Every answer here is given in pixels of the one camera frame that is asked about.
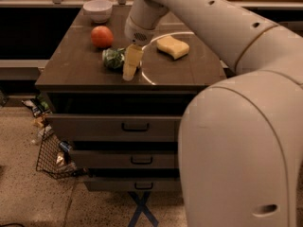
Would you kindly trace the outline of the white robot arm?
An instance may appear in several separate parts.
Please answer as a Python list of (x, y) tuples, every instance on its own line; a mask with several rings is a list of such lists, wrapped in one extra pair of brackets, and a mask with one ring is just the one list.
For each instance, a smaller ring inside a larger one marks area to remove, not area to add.
[(134, 0), (127, 38), (167, 11), (234, 72), (188, 104), (178, 157), (188, 227), (296, 227), (303, 38), (226, 0)]

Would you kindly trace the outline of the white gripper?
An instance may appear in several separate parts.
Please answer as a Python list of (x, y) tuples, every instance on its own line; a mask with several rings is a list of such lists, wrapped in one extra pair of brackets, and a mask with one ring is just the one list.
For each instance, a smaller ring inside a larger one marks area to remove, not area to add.
[(134, 78), (137, 67), (143, 57), (141, 46), (151, 42), (155, 30), (155, 23), (146, 20), (146, 24), (137, 24), (131, 16), (126, 19), (124, 33), (131, 45), (126, 48), (123, 65), (123, 79), (130, 81)]

